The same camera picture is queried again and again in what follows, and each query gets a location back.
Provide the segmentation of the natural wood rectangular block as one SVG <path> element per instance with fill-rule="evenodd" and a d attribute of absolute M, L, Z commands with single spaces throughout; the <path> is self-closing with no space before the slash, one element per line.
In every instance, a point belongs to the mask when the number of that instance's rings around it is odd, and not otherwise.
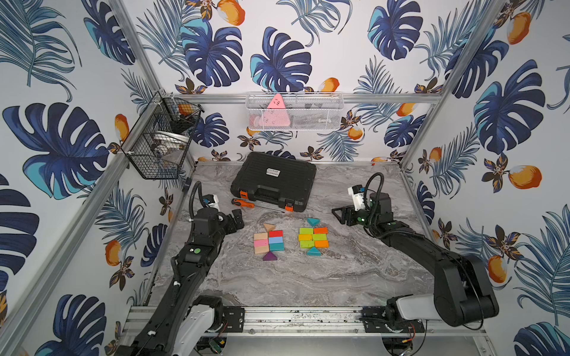
<path fill-rule="evenodd" d="M 255 241 L 257 240 L 267 240 L 269 238 L 269 235 L 267 232 L 263 232 L 263 233 L 255 233 L 253 235 L 253 238 Z"/>

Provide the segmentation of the pink block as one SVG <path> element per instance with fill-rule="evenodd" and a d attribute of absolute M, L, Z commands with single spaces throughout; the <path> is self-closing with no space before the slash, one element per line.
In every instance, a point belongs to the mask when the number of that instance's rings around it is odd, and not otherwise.
<path fill-rule="evenodd" d="M 255 241 L 254 241 L 254 247 L 255 247 L 255 248 L 260 248 L 260 247 L 268 246 L 268 245 L 269 245 L 269 240 L 268 240 L 268 239 L 255 240 Z"/>

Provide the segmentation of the teal triangle block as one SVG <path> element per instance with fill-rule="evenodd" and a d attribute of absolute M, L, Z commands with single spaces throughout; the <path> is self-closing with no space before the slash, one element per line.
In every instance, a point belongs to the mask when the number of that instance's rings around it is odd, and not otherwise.
<path fill-rule="evenodd" d="M 320 219 L 316 219 L 316 218 L 307 218 L 307 222 L 312 226 L 312 227 L 316 227 L 320 224 Z"/>

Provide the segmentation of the orange rectangular block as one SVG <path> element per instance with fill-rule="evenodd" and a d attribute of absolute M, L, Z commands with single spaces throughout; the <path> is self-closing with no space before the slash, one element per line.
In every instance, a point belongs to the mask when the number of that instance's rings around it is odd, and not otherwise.
<path fill-rule="evenodd" d="M 317 249 L 327 249 L 330 247 L 329 242 L 327 240 L 316 240 L 314 242 L 314 246 Z"/>

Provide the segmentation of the yellow block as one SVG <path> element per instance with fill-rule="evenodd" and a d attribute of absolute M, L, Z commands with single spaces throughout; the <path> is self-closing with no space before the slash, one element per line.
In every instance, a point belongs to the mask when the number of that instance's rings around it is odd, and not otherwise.
<path fill-rule="evenodd" d="M 300 234 L 298 236 L 298 241 L 302 242 L 302 241 L 313 241 L 313 235 L 312 234 Z"/>

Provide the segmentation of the small teal block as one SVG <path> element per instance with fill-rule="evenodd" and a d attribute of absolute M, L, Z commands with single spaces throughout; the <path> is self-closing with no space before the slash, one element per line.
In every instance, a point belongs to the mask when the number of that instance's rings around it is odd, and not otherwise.
<path fill-rule="evenodd" d="M 307 251 L 307 256 L 321 256 L 321 252 L 316 249 L 316 247 L 312 247 Z"/>

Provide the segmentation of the teal rectangular block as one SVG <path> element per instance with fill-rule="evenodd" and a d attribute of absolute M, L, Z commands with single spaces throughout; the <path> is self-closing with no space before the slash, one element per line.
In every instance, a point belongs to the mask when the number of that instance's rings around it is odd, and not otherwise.
<path fill-rule="evenodd" d="M 270 243 L 271 252 L 282 252 L 284 250 L 284 243 Z"/>

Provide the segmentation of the purple block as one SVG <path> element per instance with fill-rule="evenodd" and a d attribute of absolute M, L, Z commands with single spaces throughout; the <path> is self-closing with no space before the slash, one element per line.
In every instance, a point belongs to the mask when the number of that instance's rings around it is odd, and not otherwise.
<path fill-rule="evenodd" d="M 263 261 L 275 261 L 277 259 L 278 259 L 278 257 L 275 254 L 273 254 L 272 252 L 267 252 L 263 256 Z"/>

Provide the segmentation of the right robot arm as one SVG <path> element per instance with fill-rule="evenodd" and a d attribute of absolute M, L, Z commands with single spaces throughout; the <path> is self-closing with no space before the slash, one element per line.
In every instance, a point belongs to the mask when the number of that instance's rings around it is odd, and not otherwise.
<path fill-rule="evenodd" d="M 481 259 L 444 249 L 395 220 L 388 194 L 372 194 L 363 209 L 344 206 L 333 209 L 332 214 L 342 225 L 360 225 L 371 237 L 407 255 L 433 276 L 432 294 L 387 301 L 380 319 L 390 328 L 420 320 L 441 320 L 458 327 L 498 316 L 500 306 Z"/>

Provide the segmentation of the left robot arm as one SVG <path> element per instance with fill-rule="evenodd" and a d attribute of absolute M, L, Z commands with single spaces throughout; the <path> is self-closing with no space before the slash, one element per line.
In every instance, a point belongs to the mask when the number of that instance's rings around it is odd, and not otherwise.
<path fill-rule="evenodd" d="M 204 200 L 195 182 L 189 198 L 191 231 L 170 259 L 173 276 L 168 289 L 142 331 L 116 355 L 190 355 L 207 332 L 224 328 L 220 298 L 195 294 L 221 252 L 224 238 L 244 227 L 241 214 L 224 214 Z"/>

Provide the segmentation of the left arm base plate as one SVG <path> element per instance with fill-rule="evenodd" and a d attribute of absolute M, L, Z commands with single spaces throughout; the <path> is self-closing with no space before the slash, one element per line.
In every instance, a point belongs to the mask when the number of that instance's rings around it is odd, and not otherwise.
<path fill-rule="evenodd" d="M 245 322 L 245 308 L 239 306 L 225 306 L 222 298 L 201 295 L 193 306 L 205 305 L 214 310 L 214 320 L 210 332 L 242 333 Z"/>

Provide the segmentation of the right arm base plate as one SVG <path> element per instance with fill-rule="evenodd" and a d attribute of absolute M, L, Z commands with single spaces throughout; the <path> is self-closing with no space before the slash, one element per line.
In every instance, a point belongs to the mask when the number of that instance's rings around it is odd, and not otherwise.
<path fill-rule="evenodd" d="M 414 334 L 423 333 L 420 320 L 405 320 L 393 306 L 368 306 L 361 310 L 359 320 L 366 333 Z"/>

